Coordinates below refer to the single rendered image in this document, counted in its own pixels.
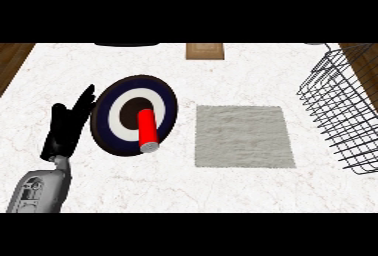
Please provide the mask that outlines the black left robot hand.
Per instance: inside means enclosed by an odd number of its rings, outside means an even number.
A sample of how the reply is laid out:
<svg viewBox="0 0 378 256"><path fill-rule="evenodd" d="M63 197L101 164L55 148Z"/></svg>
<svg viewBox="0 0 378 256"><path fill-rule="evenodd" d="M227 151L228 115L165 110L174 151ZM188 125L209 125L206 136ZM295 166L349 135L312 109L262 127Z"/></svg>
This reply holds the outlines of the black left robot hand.
<svg viewBox="0 0 378 256"><path fill-rule="evenodd" d="M89 85L70 109L61 103L52 104L49 130L39 154L42 160L51 161L57 155L72 156L82 127L95 106L94 98L94 85Z"/></svg>

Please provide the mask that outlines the grey placemat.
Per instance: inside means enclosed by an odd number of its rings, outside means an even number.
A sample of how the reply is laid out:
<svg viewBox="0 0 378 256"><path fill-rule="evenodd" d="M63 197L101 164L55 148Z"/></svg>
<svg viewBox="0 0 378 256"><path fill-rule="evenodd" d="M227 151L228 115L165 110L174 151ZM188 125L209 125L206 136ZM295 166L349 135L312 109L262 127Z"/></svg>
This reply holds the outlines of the grey placemat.
<svg viewBox="0 0 378 256"><path fill-rule="evenodd" d="M194 166L293 168L281 109L275 106L197 106Z"/></svg>

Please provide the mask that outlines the blue and white round plate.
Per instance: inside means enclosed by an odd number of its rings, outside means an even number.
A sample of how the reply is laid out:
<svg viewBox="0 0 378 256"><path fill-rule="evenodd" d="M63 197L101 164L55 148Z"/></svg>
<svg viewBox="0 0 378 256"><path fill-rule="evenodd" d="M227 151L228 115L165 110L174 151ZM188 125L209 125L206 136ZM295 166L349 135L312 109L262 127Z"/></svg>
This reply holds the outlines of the blue and white round plate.
<svg viewBox="0 0 378 256"><path fill-rule="evenodd" d="M176 98L168 84L148 75L116 81L98 96L89 117L91 136L98 147L111 155L137 156L137 113L151 109L159 144L166 138L176 118Z"/></svg>

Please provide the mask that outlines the red can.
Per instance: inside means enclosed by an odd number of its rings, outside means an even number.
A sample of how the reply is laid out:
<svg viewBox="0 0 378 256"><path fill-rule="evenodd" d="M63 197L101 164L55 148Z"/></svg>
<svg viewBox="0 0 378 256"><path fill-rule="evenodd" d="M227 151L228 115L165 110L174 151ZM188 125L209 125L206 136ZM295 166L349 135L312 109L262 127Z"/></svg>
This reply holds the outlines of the red can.
<svg viewBox="0 0 378 256"><path fill-rule="evenodd" d="M137 124L140 152L151 153L157 150L159 147L154 114L151 109L143 109L138 111Z"/></svg>

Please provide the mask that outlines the brown wooden box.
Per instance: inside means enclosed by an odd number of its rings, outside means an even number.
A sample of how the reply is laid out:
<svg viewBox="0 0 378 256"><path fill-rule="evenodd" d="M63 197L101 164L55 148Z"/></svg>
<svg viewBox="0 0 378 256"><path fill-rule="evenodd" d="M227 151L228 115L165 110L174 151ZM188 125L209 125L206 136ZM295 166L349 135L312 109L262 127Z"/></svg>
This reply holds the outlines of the brown wooden box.
<svg viewBox="0 0 378 256"><path fill-rule="evenodd" d="M187 60L222 60L224 49L221 43L187 43L185 44Z"/></svg>

